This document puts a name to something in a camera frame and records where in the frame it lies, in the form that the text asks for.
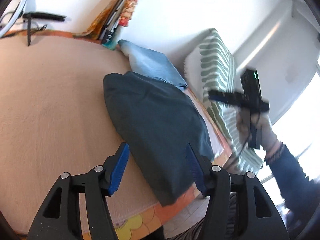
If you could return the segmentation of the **right dark sleeved forearm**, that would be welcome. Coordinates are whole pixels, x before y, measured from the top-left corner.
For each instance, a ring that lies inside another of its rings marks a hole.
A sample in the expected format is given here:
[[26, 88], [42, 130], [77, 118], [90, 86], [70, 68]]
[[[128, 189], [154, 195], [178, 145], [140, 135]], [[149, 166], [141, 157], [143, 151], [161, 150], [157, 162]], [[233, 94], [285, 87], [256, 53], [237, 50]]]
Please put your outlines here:
[[286, 207], [301, 220], [309, 220], [319, 206], [319, 183], [310, 180], [297, 159], [283, 143], [276, 152], [265, 158]]

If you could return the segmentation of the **right gloved hand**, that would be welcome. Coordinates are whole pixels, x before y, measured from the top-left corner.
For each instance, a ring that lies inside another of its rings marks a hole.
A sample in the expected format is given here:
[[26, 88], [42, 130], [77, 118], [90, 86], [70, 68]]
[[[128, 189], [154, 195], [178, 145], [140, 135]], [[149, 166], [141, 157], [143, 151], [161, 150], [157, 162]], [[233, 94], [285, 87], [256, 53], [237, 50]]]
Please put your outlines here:
[[251, 116], [251, 124], [257, 129], [257, 136], [261, 139], [261, 146], [267, 155], [273, 155], [281, 146], [276, 134], [272, 131], [272, 125], [267, 114], [249, 114], [246, 109], [240, 109], [236, 115], [236, 128], [239, 132], [239, 140], [242, 145], [249, 141], [250, 125], [247, 118]]

